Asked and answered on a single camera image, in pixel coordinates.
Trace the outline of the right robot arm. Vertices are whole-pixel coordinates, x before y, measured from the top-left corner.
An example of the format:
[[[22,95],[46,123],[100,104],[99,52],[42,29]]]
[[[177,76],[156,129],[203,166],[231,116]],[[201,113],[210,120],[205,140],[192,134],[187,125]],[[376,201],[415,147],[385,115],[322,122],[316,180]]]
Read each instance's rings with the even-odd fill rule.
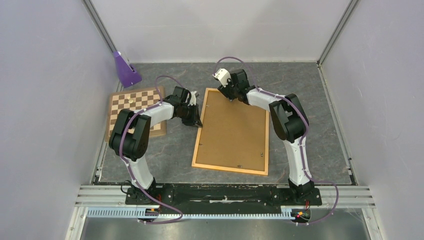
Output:
[[[230,101],[269,112],[275,134],[283,141],[289,163],[289,199],[302,204],[315,188],[306,156],[306,134],[309,121],[298,96],[294,93],[278,95],[250,85],[245,70],[228,71],[220,68],[213,74],[220,85],[218,90]]]

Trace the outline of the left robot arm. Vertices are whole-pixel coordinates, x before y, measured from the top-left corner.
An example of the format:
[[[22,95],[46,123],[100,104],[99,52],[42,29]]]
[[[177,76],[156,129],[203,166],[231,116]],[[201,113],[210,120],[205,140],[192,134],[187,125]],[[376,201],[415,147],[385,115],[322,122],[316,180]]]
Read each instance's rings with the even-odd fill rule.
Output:
[[[130,175],[130,183],[138,188],[137,196],[145,204],[153,203],[157,191],[145,153],[148,149],[152,126],[173,118],[183,125],[203,127],[196,91],[176,86],[173,93],[147,108],[138,111],[123,109],[119,112],[108,145],[121,158]]]

